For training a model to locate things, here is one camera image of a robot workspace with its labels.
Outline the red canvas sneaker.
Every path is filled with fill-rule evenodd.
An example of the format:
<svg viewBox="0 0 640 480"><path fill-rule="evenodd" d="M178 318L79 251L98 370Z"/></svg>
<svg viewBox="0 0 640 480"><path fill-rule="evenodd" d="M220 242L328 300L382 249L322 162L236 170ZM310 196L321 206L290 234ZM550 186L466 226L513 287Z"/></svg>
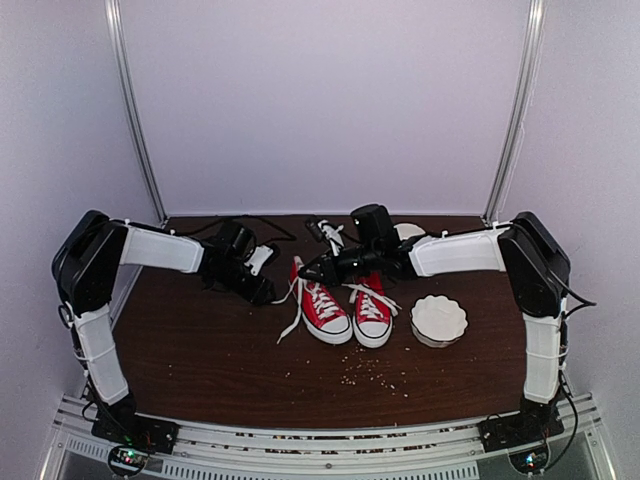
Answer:
<svg viewBox="0 0 640 480"><path fill-rule="evenodd" d="M273 302L284 304L290 297L296 302L296 313L292 322L280 333L277 344L303 323L317 340L329 345L342 345L353 336L349 315L338 304L326 286L300 276L303 260L294 256L288 279L286 294Z"/></svg>
<svg viewBox="0 0 640 480"><path fill-rule="evenodd" d="M386 295L381 275L373 272L344 284L350 290L349 303L353 306L351 325L356 340L368 349L384 346L392 333L394 319L400 305Z"/></svg>

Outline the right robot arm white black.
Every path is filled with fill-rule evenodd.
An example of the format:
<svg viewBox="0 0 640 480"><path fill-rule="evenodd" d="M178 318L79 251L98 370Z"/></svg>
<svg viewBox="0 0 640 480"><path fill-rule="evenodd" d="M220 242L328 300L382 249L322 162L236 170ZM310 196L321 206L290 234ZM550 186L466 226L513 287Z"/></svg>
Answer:
<svg viewBox="0 0 640 480"><path fill-rule="evenodd" d="M398 280L472 271L507 274L526 329L526 377L517 414L506 418L519 440L530 442L557 417L561 370L568 353L568 256L538 217L463 233L424 233L401 239L387 208L369 204L352 211L358 233L353 248L333 248L300 269L305 280L336 287L380 272Z"/></svg>

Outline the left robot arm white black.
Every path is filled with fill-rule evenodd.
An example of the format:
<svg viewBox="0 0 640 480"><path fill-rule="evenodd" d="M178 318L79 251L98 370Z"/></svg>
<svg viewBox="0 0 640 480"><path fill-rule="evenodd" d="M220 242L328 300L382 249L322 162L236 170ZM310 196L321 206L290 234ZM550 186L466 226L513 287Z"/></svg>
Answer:
<svg viewBox="0 0 640 480"><path fill-rule="evenodd" d="M81 218L52 261L59 316L70 331L74 355L99 408L98 419L121 443L133 444L144 433L113 336L111 304L121 270L195 275L208 289L220 286L263 306L276 296L263 269L278 254L275 243L258 242L236 219L220 221L216 233L204 236L115 219L97 210Z"/></svg>

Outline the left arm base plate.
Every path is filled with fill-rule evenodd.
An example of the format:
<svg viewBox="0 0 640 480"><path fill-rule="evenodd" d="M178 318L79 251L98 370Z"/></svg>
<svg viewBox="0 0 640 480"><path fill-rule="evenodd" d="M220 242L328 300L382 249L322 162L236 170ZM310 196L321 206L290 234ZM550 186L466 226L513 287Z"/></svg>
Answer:
<svg viewBox="0 0 640 480"><path fill-rule="evenodd" d="M178 437L179 426L170 421L136 416L133 426L125 432L106 418L94 422L91 434L111 443L134 447L150 453L171 454Z"/></svg>

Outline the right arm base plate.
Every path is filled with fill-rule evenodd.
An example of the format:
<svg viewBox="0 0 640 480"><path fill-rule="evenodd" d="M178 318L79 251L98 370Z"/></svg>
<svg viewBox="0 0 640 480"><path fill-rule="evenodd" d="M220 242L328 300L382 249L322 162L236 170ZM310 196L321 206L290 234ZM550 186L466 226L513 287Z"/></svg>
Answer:
<svg viewBox="0 0 640 480"><path fill-rule="evenodd" d="M478 424L478 431L484 451L493 452L540 443L562 434L565 429L559 419L543 423L531 415L517 413L487 418Z"/></svg>

